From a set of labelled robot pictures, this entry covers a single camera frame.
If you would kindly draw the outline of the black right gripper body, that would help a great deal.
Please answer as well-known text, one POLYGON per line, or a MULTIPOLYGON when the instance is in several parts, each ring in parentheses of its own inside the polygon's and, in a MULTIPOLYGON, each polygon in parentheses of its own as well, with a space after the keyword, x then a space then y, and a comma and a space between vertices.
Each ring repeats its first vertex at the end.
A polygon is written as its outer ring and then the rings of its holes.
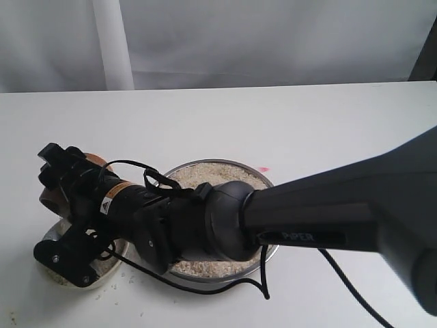
POLYGON ((101 246, 116 238, 137 246, 158 244, 163 229, 157 210, 168 200, 162 191, 123 180, 93 163, 60 165, 57 181, 70 207, 66 238, 101 246))

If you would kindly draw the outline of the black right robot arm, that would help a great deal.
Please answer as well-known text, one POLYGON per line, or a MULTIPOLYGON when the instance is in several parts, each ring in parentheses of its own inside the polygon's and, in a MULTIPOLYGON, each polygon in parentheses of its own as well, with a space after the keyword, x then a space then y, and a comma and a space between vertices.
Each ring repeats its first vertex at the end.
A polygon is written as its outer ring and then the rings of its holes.
POLYGON ((122 180, 75 147, 48 144, 41 203, 68 210, 70 228, 34 258, 79 288, 115 239, 132 243, 147 273, 179 261, 247 261, 269 245, 377 252, 421 307, 436 313, 436 130, 372 159, 256 190, 232 181, 195 188, 150 166, 122 180))

